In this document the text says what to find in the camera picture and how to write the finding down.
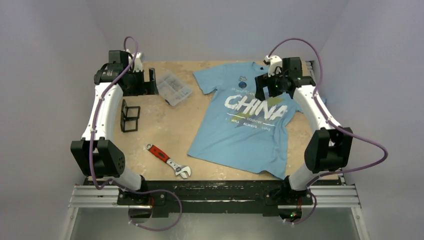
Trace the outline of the light blue printed t-shirt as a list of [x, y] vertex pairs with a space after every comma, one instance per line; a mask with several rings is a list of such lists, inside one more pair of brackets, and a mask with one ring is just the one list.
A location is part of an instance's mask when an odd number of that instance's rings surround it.
[[256, 98], [255, 78], [268, 68], [253, 61], [211, 66], [193, 73], [210, 103], [188, 149], [190, 157], [283, 179], [305, 162], [290, 155], [288, 125], [301, 107], [288, 94]]

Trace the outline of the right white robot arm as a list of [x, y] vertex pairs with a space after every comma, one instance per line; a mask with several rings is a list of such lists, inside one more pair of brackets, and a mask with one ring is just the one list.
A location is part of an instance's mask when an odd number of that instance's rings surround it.
[[317, 178], [344, 168], [349, 159], [353, 138], [351, 128], [342, 127], [324, 105], [315, 82], [304, 76], [298, 57], [265, 56], [268, 72], [255, 77], [258, 100], [287, 93], [306, 116], [313, 135], [304, 152], [304, 164], [285, 182], [280, 196], [288, 204], [294, 203]]

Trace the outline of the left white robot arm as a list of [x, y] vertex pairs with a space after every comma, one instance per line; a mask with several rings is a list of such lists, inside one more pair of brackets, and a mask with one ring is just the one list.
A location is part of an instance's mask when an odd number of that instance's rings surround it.
[[138, 205], [146, 203], [149, 191], [144, 177], [126, 166], [124, 153], [113, 143], [116, 113], [124, 117], [123, 97], [158, 95], [156, 73], [149, 68], [145, 81], [143, 53], [129, 49], [111, 50], [108, 62], [94, 75], [94, 101], [90, 118], [81, 138], [70, 144], [70, 151], [86, 177], [105, 179], [123, 189]]

